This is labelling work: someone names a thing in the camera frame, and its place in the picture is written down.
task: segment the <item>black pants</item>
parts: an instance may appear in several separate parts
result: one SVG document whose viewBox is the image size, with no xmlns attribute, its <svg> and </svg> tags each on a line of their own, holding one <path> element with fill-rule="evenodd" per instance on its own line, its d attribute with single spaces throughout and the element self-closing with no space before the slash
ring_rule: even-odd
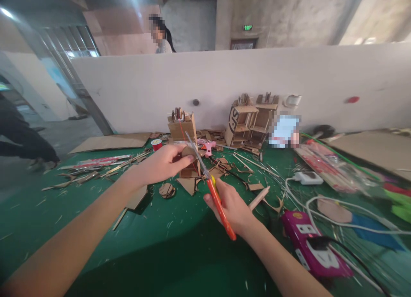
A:
<svg viewBox="0 0 411 297">
<path fill-rule="evenodd" d="M 16 107 L 4 98 L 0 98 L 0 135 L 19 144 L 0 142 L 0 156 L 43 158 L 46 162 L 60 160 L 49 142 L 31 129 Z"/>
</svg>

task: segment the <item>scissors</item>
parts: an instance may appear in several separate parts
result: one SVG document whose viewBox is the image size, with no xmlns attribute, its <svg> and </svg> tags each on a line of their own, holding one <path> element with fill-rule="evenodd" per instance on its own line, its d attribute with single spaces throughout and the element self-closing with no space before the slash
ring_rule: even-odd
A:
<svg viewBox="0 0 411 297">
<path fill-rule="evenodd" d="M 206 166 L 204 165 L 204 162 L 201 160 L 201 156 L 197 151 L 196 146 L 194 145 L 193 141 L 191 141 L 190 136 L 188 135 L 187 132 L 185 132 L 187 135 L 188 139 L 190 140 L 190 144 L 192 149 L 194 149 L 197 159 L 201 164 L 201 167 L 203 168 L 203 172 L 205 177 L 207 178 L 207 186 L 210 189 L 210 194 L 211 197 L 213 198 L 214 204 L 217 207 L 218 214 L 220 215 L 221 222 L 223 223 L 224 228 L 226 229 L 226 232 L 228 236 L 230 237 L 231 240 L 236 240 L 237 236 L 235 235 L 234 230 L 232 229 L 230 222 L 228 222 L 228 219 L 226 215 L 224 214 L 223 206 L 221 205 L 221 199 L 220 195 L 218 194 L 217 187 L 215 186 L 215 178 L 213 175 L 210 174 L 210 172 L 207 170 Z"/>
</svg>

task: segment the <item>green tablecloth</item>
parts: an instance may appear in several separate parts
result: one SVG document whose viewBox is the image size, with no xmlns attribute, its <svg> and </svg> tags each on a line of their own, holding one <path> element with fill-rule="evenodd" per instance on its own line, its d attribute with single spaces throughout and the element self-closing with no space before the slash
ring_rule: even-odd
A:
<svg viewBox="0 0 411 297">
<path fill-rule="evenodd" d="M 80 160 L 109 157 L 122 154 L 137 154 L 141 149 L 94 151 L 76 154 L 63 165 L 76 164 Z M 250 154 L 241 152 L 247 157 Z M 240 163 L 231 155 L 214 153 L 214 157 L 225 156 L 230 162 Z M 292 168 L 298 159 L 291 149 L 269 148 L 264 161 L 276 168 L 283 177 L 292 176 Z M 256 169 L 250 182 L 265 185 L 264 174 Z M 62 227 L 89 206 L 101 195 L 111 182 L 105 179 L 91 180 L 81 186 L 74 184 L 65 189 L 42 192 L 41 189 L 64 182 L 64 177 L 56 176 L 57 171 L 45 174 L 24 191 L 0 205 L 0 259 L 2 281 L 16 270 L 24 260 L 56 234 Z M 247 180 L 248 174 L 239 174 Z M 278 206 L 276 195 L 281 195 L 277 182 L 265 175 L 271 191 L 266 199 Z M 242 198 L 249 203 L 255 197 L 246 191 L 244 185 L 233 176 L 223 180 L 235 186 Z M 199 183 L 199 192 L 191 197 L 174 179 L 171 180 L 177 192 L 169 200 L 163 199 L 158 190 L 162 183 L 149 186 L 149 194 L 135 212 L 128 211 L 115 231 L 111 228 L 87 262 L 81 275 L 68 291 L 68 296 L 120 295 L 140 296 L 273 296 L 280 295 L 275 284 L 252 249 L 241 239 L 232 242 L 223 227 L 217 222 L 212 211 L 203 201 L 207 187 Z M 307 195 L 315 192 L 339 197 L 329 186 L 295 186 L 296 191 Z M 411 226 L 390 213 L 388 201 L 375 202 L 362 196 L 344 197 L 350 202 L 361 204 L 372 211 L 383 214 L 391 221 L 399 222 L 402 229 Z M 285 206 L 295 209 L 286 199 Z M 282 236 L 281 221 L 273 211 L 260 204 L 254 214 L 269 227 L 275 237 L 292 253 L 291 242 Z M 330 226 L 320 228 L 332 234 Z M 351 229 L 344 229 L 347 236 L 355 235 Z M 395 253 L 366 241 L 358 241 L 372 257 L 363 257 L 371 269 L 389 266 L 388 273 L 397 283 L 392 293 L 401 295 L 409 291 L 411 258 L 408 252 Z M 386 282 L 393 289 L 395 285 Z M 331 289 L 335 296 L 376 295 L 368 283 L 360 276 L 356 279 L 337 279 Z"/>
</svg>

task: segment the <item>scissor blade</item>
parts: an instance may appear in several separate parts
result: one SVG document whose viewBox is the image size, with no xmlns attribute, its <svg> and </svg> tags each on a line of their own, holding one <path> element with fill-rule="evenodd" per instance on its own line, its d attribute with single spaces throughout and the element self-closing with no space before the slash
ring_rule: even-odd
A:
<svg viewBox="0 0 411 297">
<path fill-rule="evenodd" d="M 193 143 L 193 141 L 191 141 L 191 138 L 190 138 L 190 136 L 188 135 L 188 132 L 187 132 L 187 131 L 185 132 L 185 134 L 187 135 L 187 137 L 188 137 L 188 139 L 189 139 L 189 141 L 190 141 L 190 143 L 191 143 L 191 148 L 194 149 L 194 151 L 195 151 L 195 153 L 196 153 L 196 156 L 197 156 L 197 159 L 198 159 L 198 161 L 200 162 L 201 167 L 203 168 L 204 175 L 206 176 L 207 179 L 211 179 L 210 173 L 209 173 L 209 171 L 207 170 L 204 162 L 201 160 L 201 156 L 200 156 L 200 154 L 198 153 L 195 144 Z"/>
</svg>

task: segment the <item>green paper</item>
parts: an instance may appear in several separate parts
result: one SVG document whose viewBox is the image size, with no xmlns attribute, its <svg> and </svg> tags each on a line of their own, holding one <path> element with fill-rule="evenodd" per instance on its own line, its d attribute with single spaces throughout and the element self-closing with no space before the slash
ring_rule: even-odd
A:
<svg viewBox="0 0 411 297">
<path fill-rule="evenodd" d="M 389 196 L 395 203 L 400 204 L 400 205 L 408 205 L 409 208 L 411 208 L 411 197 L 406 196 L 404 194 L 391 192 L 386 189 L 384 190 L 385 190 L 385 194 Z"/>
<path fill-rule="evenodd" d="M 405 206 L 392 206 L 391 211 L 394 215 L 400 217 L 404 221 L 411 223 L 411 205 Z"/>
</svg>

